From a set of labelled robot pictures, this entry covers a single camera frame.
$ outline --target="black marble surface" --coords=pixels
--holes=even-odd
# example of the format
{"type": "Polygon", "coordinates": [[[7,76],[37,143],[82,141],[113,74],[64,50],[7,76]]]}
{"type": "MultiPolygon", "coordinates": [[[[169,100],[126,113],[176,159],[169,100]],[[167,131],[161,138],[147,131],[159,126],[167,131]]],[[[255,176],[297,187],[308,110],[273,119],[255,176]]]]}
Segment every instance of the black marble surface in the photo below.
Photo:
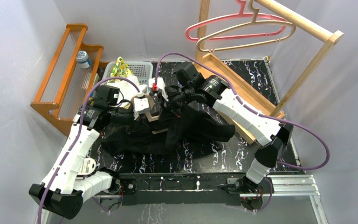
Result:
{"type": "MultiPolygon", "coordinates": [[[[160,76],[166,85],[177,84],[171,74],[172,69],[181,62],[162,63],[160,76]]],[[[264,60],[224,61],[224,63],[257,89],[273,104],[277,104],[264,60]]],[[[153,63],[155,72],[157,63],[153,63]]],[[[206,111],[220,123],[226,121],[207,105],[193,102],[193,108],[206,111]]],[[[104,136],[114,126],[106,128],[104,136]]],[[[111,156],[100,145],[93,145],[88,157],[95,158],[99,166],[108,167],[120,173],[214,173],[214,172],[246,172],[256,152],[256,143],[249,145],[239,134],[235,134],[229,142],[189,143],[184,140],[177,145],[172,155],[135,154],[130,152],[111,156]]],[[[283,153],[281,161],[295,164],[296,160],[291,146],[283,153]]],[[[294,173],[297,170],[278,165],[273,172],[294,173]]]]}

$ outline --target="black motor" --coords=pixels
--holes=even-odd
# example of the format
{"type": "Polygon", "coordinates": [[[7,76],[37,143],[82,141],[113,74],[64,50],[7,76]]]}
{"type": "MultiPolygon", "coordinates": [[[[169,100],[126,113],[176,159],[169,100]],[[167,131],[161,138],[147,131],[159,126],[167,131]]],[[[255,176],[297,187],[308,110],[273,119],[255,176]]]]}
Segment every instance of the black motor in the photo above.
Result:
{"type": "Polygon", "coordinates": [[[228,83],[212,75],[205,79],[191,62],[184,62],[172,71],[182,86],[166,86],[165,91],[169,98],[169,106],[174,111],[192,101],[205,103],[212,107],[220,94],[229,88],[228,83]]]}

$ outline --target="orange wooden rack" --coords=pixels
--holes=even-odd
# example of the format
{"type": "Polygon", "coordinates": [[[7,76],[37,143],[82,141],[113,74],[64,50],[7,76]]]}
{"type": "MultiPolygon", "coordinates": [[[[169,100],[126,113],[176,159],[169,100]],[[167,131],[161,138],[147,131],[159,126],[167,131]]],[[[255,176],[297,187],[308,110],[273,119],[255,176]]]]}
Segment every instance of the orange wooden rack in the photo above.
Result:
{"type": "Polygon", "coordinates": [[[102,45],[83,43],[85,24],[68,24],[31,107],[68,136],[72,119],[94,84],[102,45]],[[85,50],[92,66],[76,66],[78,51],[85,50]]]}

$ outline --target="small bottle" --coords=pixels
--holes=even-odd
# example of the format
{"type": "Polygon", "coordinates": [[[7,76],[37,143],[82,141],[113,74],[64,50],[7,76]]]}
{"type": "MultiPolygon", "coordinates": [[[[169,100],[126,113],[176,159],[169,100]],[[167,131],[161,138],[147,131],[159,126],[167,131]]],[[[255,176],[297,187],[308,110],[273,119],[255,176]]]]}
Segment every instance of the small bottle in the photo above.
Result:
{"type": "Polygon", "coordinates": [[[86,69],[86,68],[89,68],[91,66],[91,60],[89,58],[89,55],[84,50],[81,50],[81,51],[79,51],[77,53],[76,61],[77,61],[77,64],[82,69],[86,69]]]}

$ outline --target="wooden hanger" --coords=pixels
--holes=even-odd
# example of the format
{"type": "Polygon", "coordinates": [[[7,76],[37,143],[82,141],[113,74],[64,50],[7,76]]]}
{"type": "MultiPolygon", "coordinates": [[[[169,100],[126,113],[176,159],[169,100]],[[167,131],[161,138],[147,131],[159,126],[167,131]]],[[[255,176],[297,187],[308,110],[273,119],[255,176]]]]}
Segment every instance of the wooden hanger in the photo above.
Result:
{"type": "MultiPolygon", "coordinates": [[[[234,18],[249,18],[252,17],[254,14],[253,13],[245,13],[245,6],[246,6],[246,1],[242,1],[242,0],[235,0],[238,4],[240,4],[241,8],[240,11],[237,14],[229,14],[229,15],[223,15],[223,16],[219,16],[219,17],[215,17],[209,20],[205,20],[199,23],[196,23],[192,26],[189,26],[186,29],[185,35],[186,38],[190,41],[196,42],[199,40],[199,38],[195,38],[195,37],[191,37],[190,36],[190,31],[209,25],[211,23],[215,23],[218,21],[223,21],[223,20],[229,20],[229,19],[234,19],[234,18]]],[[[277,15],[271,15],[271,14],[264,14],[264,13],[259,13],[257,15],[257,17],[259,18],[263,18],[263,19],[269,19],[269,20],[279,20],[279,21],[286,21],[284,18],[277,16],[277,15]]],[[[284,29],[286,28],[286,26],[282,26],[278,31],[275,32],[270,32],[270,33],[260,33],[260,34],[244,34],[244,35],[231,35],[231,36],[218,36],[218,37],[213,37],[211,39],[209,39],[210,41],[220,41],[220,40],[236,40],[236,39],[244,39],[244,38],[254,38],[254,37],[261,37],[261,36],[274,36],[274,35],[278,35],[280,34],[284,29]]]]}
{"type": "Polygon", "coordinates": [[[252,18],[251,22],[242,23],[242,24],[239,24],[236,26],[232,26],[232,27],[220,30],[213,34],[207,35],[207,36],[201,38],[200,40],[198,40],[198,42],[196,44],[196,49],[200,52],[217,52],[217,51],[223,51],[223,50],[248,48],[248,47],[254,47],[254,46],[283,41],[283,40],[288,39],[289,37],[291,37],[294,34],[294,32],[296,30],[296,26],[290,22],[280,21],[280,20],[259,20],[259,21],[257,21],[256,18],[259,14],[260,9],[253,7],[253,1],[254,0],[249,0],[249,10],[253,12],[253,18],[252,18]],[[275,39],[275,40],[262,41],[262,42],[250,43],[250,44],[244,44],[244,45],[238,45],[238,46],[232,46],[232,47],[216,48],[216,49],[202,49],[201,48],[201,44],[203,42],[205,42],[207,40],[211,40],[215,36],[218,36],[220,34],[223,34],[223,33],[229,32],[231,30],[238,29],[238,28],[242,28],[242,27],[246,27],[246,26],[257,26],[257,25],[280,25],[280,26],[285,26],[285,27],[291,27],[291,32],[287,36],[279,38],[279,39],[275,39]]]}

